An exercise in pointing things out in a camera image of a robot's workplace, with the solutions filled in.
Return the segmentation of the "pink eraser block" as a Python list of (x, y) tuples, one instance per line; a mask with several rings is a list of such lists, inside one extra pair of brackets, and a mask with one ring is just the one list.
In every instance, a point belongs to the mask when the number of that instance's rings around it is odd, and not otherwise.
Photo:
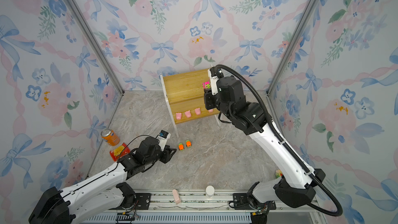
[(180, 204), (181, 203), (181, 198), (180, 198), (178, 190), (173, 189), (172, 190), (172, 194), (173, 194), (173, 198), (174, 198), (175, 204), (177, 204), (177, 205)]

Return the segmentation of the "colourful flower toy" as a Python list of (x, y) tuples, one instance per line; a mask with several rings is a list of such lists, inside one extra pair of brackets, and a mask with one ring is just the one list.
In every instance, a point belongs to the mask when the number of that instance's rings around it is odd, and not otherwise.
[(276, 170), (275, 171), (275, 176), (276, 176), (276, 178), (282, 177), (283, 176), (282, 171), (281, 170)]

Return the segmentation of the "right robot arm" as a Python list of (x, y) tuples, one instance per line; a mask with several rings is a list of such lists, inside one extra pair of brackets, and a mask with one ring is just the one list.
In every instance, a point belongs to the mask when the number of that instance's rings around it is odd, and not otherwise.
[(272, 121), (264, 102), (254, 89), (256, 102), (248, 102), (242, 82), (233, 76), (210, 76), (204, 86), (207, 110), (216, 108), (237, 129), (243, 131), (272, 158), (282, 175), (266, 183), (254, 183), (247, 192), (248, 205), (259, 212), (268, 212), (275, 200), (298, 208), (307, 205), (323, 214), (339, 217), (343, 208), (338, 199), (322, 183), (325, 173), (305, 162)]

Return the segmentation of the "orange soda can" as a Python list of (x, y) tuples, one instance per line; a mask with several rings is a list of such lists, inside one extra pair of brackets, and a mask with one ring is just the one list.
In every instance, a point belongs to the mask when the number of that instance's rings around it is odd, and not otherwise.
[(120, 143), (120, 138), (112, 129), (104, 129), (101, 132), (101, 137), (110, 146), (116, 146)]

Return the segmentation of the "red snack packet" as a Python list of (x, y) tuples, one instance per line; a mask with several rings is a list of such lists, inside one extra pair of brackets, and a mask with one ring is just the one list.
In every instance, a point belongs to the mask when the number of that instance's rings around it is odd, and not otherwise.
[(121, 157), (127, 155), (130, 153), (130, 149), (128, 148), (126, 143), (123, 143), (122, 145), (118, 146), (117, 148), (111, 150), (109, 152), (111, 158), (114, 160), (114, 162), (117, 162)]

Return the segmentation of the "wooden two-tier white-frame shelf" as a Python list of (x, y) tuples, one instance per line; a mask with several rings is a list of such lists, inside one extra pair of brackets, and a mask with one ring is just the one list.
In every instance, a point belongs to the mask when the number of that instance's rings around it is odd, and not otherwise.
[[(175, 133), (179, 137), (177, 125), (180, 123), (197, 120), (209, 116), (219, 115), (214, 109), (209, 113), (204, 104), (203, 83), (209, 81), (208, 70), (202, 69), (188, 73), (164, 76), (160, 75), (164, 98), (169, 110)], [(195, 109), (200, 108), (201, 114), (196, 115)], [(190, 111), (191, 118), (187, 118), (184, 112)], [(182, 119), (176, 119), (176, 113), (182, 113)]]

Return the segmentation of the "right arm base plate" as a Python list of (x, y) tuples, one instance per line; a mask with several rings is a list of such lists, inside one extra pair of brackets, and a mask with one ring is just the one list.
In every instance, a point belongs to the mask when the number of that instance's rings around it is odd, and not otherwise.
[(232, 201), (229, 202), (229, 206), (235, 210), (276, 210), (275, 201), (259, 203), (254, 198), (248, 197), (246, 193), (233, 193), (232, 198)]

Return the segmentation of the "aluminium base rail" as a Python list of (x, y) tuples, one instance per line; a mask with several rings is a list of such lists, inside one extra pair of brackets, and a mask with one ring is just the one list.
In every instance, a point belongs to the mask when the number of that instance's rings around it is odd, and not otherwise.
[(204, 191), (181, 190), (175, 204), (170, 190), (138, 190), (151, 193), (149, 210), (107, 210), (80, 224), (324, 224), (321, 214), (305, 206), (291, 208), (275, 201), (276, 210), (235, 210), (229, 206), (233, 192), (219, 190), (212, 198)]

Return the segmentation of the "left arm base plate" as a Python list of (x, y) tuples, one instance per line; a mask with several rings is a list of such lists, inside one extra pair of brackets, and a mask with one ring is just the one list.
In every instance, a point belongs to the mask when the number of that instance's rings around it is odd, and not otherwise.
[(124, 197), (122, 203), (111, 210), (149, 210), (150, 201), (151, 193), (135, 193)]

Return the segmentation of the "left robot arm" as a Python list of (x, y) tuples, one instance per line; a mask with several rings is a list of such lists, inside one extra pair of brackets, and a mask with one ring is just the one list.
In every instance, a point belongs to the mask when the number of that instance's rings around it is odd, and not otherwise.
[(132, 149), (110, 167), (79, 183), (46, 190), (29, 217), (30, 224), (79, 224), (109, 209), (131, 210), (139, 199), (127, 183), (133, 176), (151, 169), (156, 162), (168, 163), (176, 149), (168, 138), (143, 135)]

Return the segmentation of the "white bottle cap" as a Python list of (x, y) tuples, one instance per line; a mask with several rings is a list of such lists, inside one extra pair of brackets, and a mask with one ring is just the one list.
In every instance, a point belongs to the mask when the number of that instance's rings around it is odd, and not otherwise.
[(205, 189), (205, 195), (207, 198), (212, 198), (215, 195), (215, 188), (211, 185), (207, 186)]

